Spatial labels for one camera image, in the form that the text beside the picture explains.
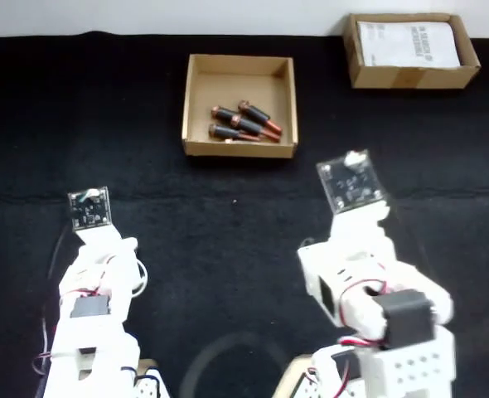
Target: paper document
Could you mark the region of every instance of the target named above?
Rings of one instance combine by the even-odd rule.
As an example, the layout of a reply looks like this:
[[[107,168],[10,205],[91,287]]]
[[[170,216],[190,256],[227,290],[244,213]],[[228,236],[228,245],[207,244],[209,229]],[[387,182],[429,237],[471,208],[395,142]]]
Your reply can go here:
[[[367,66],[458,68],[453,29],[446,22],[358,22]]]

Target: red wire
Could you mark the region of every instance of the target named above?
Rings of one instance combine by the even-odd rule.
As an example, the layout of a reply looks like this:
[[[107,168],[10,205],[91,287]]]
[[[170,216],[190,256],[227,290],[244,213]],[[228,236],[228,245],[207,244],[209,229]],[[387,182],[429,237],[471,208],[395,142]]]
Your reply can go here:
[[[342,346],[371,347],[373,344],[369,340],[344,337],[340,344]]]
[[[309,377],[309,375],[308,375],[307,373],[303,373],[303,375],[305,376],[305,378],[306,378],[306,379],[308,379],[308,380],[309,380],[309,382],[310,382],[311,384],[316,383],[316,382],[315,382],[315,381],[314,381],[314,380],[313,380],[311,377]]]
[[[103,273],[101,274],[101,277],[99,279],[99,284],[97,285],[97,287],[95,289],[93,289],[93,290],[92,289],[84,289],[84,288],[73,289],[73,290],[70,290],[69,292],[64,293],[63,296],[68,294],[68,293],[74,293],[74,292],[87,293],[90,296],[96,296],[99,289],[101,289],[101,284],[103,283],[103,278],[104,278],[105,273],[106,273],[106,271],[103,271]]]
[[[346,367],[344,368],[344,375],[342,377],[341,388],[336,392],[336,394],[333,396],[333,398],[338,398],[339,396],[342,395],[342,393],[344,392],[344,390],[347,387],[347,382],[349,381],[349,378],[350,378],[350,363],[348,362],[346,364]]]

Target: copper battery terminal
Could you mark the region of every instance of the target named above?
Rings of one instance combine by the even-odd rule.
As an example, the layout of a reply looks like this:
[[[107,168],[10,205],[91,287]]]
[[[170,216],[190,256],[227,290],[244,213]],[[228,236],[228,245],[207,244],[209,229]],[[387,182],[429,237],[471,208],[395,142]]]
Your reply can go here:
[[[234,115],[231,118],[230,124],[235,129],[244,130],[245,132],[253,134],[255,136],[265,136],[275,142],[279,142],[279,136],[276,133],[264,129],[260,124],[257,124],[247,119],[243,119],[240,114]]]
[[[229,127],[210,124],[210,137],[220,139],[242,139],[244,141],[259,141],[259,137],[247,134],[244,131],[234,130]]]
[[[281,135],[282,128],[270,119],[270,116],[263,112],[261,109],[253,106],[249,101],[242,100],[239,102],[239,110],[252,119],[254,122],[261,124],[267,129],[274,131],[277,135]]]

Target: wooden base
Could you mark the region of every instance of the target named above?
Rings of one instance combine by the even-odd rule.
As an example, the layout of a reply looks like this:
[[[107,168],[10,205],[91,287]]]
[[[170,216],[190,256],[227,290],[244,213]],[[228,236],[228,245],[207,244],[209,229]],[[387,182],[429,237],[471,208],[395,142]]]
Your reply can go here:
[[[157,366],[153,359],[140,359],[138,362],[138,376],[144,375],[149,367]]]
[[[276,387],[273,398],[291,398],[295,393],[298,383],[302,379],[302,374],[305,373],[308,367],[311,366],[311,356],[301,355],[296,357],[288,365],[287,370],[283,374],[281,380]]]

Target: white wall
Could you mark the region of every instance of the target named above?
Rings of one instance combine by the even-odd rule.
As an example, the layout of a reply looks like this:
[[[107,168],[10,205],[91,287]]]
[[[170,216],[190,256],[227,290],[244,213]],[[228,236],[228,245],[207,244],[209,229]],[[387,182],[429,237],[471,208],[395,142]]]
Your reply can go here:
[[[349,12],[456,12],[489,37],[489,0],[0,0],[0,36],[338,34]]]

